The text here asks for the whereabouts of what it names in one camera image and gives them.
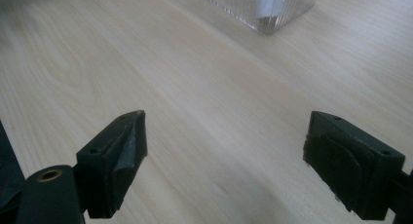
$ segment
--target wood grain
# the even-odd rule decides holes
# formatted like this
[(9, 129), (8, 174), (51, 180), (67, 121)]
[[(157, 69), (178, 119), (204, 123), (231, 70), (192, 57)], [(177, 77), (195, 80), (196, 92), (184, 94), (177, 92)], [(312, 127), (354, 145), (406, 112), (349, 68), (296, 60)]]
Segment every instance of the wood grain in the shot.
[(410, 171), (412, 55), (413, 0), (318, 0), (271, 37), (206, 0), (0, 0), (0, 118), (28, 176), (146, 111), (122, 209), (88, 223), (363, 223), (302, 160), (310, 113)]

